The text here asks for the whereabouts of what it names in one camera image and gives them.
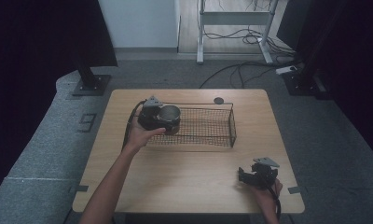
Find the wooden table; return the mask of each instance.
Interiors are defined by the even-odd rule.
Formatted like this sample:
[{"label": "wooden table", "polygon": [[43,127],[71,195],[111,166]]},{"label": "wooden table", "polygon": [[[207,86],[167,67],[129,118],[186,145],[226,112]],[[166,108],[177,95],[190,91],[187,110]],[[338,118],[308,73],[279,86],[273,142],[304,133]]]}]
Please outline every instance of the wooden table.
[{"label": "wooden table", "polygon": [[80,182],[73,208],[82,212],[120,152],[128,117],[151,95],[163,102],[212,103],[215,97],[233,103],[237,139],[234,147],[171,145],[143,147],[135,156],[116,212],[127,213],[259,213],[251,192],[238,181],[237,170],[251,171],[254,158],[270,157],[280,168],[283,213],[302,213],[300,193],[283,140],[263,90],[116,90]]}]

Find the gray carpet floor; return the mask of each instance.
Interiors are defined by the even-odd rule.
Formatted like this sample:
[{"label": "gray carpet floor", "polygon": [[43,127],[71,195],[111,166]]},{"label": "gray carpet floor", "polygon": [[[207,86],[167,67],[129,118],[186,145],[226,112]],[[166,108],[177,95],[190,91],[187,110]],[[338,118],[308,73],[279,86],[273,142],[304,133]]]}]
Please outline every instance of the gray carpet floor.
[{"label": "gray carpet floor", "polygon": [[[242,63],[232,60],[122,60],[119,67],[92,68],[111,75],[104,96],[74,97],[79,75],[58,80],[57,94],[35,135],[0,187],[0,223],[77,223],[70,208],[96,133],[115,89],[197,89],[219,69]],[[243,79],[267,67],[242,69]],[[231,69],[204,89],[240,88]],[[290,96],[274,70],[245,83],[267,91],[306,206],[299,215],[283,214],[281,223],[373,224],[373,152],[333,101]],[[89,127],[81,118],[95,114]],[[251,223],[263,223],[251,215]],[[116,215],[117,223],[124,215]]]}]

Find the white metal stand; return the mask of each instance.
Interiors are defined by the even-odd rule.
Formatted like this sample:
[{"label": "white metal stand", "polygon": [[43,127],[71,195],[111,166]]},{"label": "white metal stand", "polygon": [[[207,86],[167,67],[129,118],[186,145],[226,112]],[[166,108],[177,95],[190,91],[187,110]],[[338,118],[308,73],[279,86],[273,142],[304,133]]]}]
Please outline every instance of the white metal stand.
[{"label": "white metal stand", "polygon": [[200,0],[197,63],[203,63],[204,25],[266,25],[262,38],[258,38],[258,42],[266,63],[273,63],[269,54],[267,40],[277,3],[278,0],[273,0],[271,9],[267,12],[213,12],[204,11],[204,0]]}]

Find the metal mesh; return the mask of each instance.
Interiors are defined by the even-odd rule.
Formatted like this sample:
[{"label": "metal mesh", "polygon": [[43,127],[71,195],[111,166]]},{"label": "metal mesh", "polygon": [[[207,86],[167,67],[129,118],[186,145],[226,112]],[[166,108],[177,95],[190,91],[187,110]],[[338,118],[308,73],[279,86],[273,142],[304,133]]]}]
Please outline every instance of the metal mesh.
[{"label": "metal mesh", "polygon": [[156,135],[149,140],[148,144],[204,144],[233,147],[236,141],[233,104],[228,104],[228,109],[193,108],[192,106],[179,106],[181,122],[177,134]]}]

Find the white wall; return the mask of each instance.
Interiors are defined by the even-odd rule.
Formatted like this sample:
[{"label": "white wall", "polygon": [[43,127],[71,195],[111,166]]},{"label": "white wall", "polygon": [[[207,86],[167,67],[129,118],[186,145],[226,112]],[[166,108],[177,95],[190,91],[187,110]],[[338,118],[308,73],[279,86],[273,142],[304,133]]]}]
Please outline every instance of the white wall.
[{"label": "white wall", "polygon": [[114,48],[176,48],[178,0],[99,0]]}]

